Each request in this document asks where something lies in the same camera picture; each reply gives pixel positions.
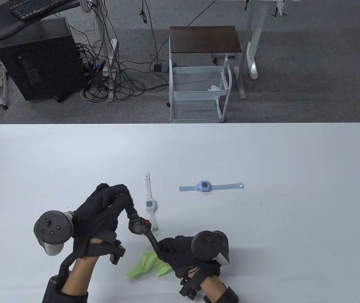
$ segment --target white desk frame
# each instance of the white desk frame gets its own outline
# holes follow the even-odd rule
[[[242,1],[246,0],[221,0],[221,1]],[[245,88],[243,86],[242,77],[239,77],[240,71],[245,69],[245,65],[248,65],[248,71],[250,78],[255,80],[258,77],[257,65],[255,63],[255,53],[257,51],[258,42],[263,29],[264,21],[268,15],[268,7],[271,3],[275,3],[274,8],[278,8],[277,16],[287,15],[292,2],[298,2],[300,0],[249,0],[248,3],[248,15],[247,26],[245,31],[245,40],[243,42],[242,56],[239,60],[239,65],[234,66],[233,70],[236,75],[237,85],[239,88],[240,97],[246,99]],[[252,29],[253,15],[258,13],[258,22]]]

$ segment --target keyboard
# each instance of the keyboard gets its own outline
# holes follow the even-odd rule
[[[26,21],[69,1],[71,0],[24,0],[10,6],[10,11],[20,20]]]

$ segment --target black pc case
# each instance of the black pc case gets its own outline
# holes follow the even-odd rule
[[[63,101],[86,85],[65,18],[40,20],[0,41],[0,60],[26,100]]]

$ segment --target green cloth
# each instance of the green cloth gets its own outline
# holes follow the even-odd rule
[[[142,254],[142,259],[129,271],[127,271],[127,277],[130,279],[136,279],[143,274],[147,274],[153,268],[156,270],[158,277],[167,274],[171,267],[169,264],[160,260],[154,251],[145,252]]]

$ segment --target hand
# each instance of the hand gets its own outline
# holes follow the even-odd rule
[[[86,256],[91,238],[114,243],[118,216],[127,208],[134,209],[134,203],[126,186],[100,184],[73,214],[73,251],[76,257]]]
[[[207,276],[219,276],[221,265],[217,261],[202,261],[194,256],[191,250],[193,238],[179,235],[174,239],[166,238],[159,241],[159,259],[168,263],[178,278],[185,275],[191,277],[196,270],[203,270]]]

